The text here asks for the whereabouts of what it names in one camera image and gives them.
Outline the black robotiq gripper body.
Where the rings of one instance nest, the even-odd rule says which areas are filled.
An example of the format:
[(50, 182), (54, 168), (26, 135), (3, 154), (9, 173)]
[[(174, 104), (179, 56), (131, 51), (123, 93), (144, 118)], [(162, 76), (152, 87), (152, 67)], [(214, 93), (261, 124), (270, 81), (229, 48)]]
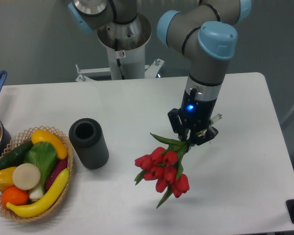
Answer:
[(191, 89), (190, 93), (184, 92), (179, 116), (186, 122), (188, 128), (187, 139), (191, 146), (191, 135), (196, 133), (204, 134), (206, 129), (212, 127), (211, 114), (216, 103), (215, 100), (202, 101), (196, 98), (196, 89)]

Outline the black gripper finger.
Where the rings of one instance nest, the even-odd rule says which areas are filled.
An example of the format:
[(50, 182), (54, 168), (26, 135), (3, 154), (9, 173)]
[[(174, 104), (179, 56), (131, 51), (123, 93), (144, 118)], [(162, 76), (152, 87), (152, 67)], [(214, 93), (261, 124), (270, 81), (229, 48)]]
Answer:
[(181, 141), (185, 141), (187, 139), (188, 128), (186, 122), (181, 120), (179, 110), (177, 108), (170, 110), (168, 112), (168, 118), (173, 132), (178, 134), (178, 138)]
[(206, 129), (206, 132), (204, 134), (196, 133), (194, 135), (191, 135), (191, 146), (200, 146), (206, 142), (209, 142), (210, 140), (214, 139), (218, 133), (219, 131), (216, 128), (209, 127)]

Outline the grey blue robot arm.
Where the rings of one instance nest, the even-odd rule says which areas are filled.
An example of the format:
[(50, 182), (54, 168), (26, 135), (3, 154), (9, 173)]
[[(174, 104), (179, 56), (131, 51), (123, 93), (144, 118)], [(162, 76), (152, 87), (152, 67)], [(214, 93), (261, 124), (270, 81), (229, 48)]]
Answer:
[[(97, 32), (107, 50), (112, 79), (146, 77), (151, 25), (138, 12), (136, 1), (73, 0), (68, 9), (82, 31)], [(201, 0), (187, 13), (171, 10), (158, 21), (159, 40), (191, 62), (181, 107), (168, 113), (173, 131), (189, 146), (202, 145), (218, 134), (211, 115), (235, 53), (234, 25), (250, 11), (249, 0)]]

